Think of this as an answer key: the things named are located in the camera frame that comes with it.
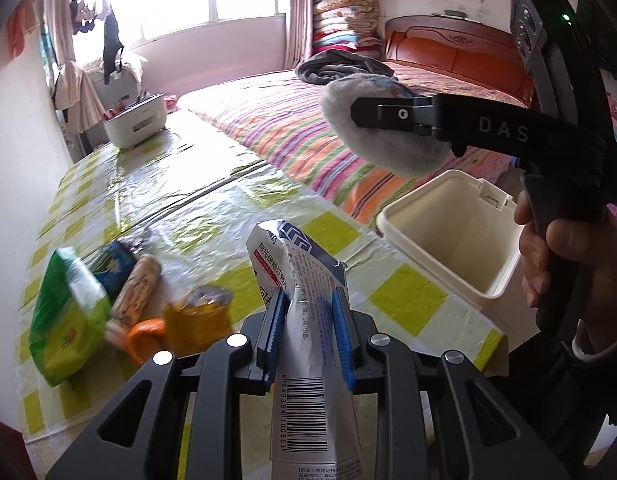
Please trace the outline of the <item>right hand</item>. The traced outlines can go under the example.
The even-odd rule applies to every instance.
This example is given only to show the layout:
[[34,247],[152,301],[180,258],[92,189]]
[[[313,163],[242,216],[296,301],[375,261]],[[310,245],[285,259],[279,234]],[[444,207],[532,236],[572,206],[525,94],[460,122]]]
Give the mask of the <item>right hand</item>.
[[615,216],[555,219],[541,234],[530,197],[521,192],[515,221],[522,226],[522,288],[542,336],[583,362],[617,359]]

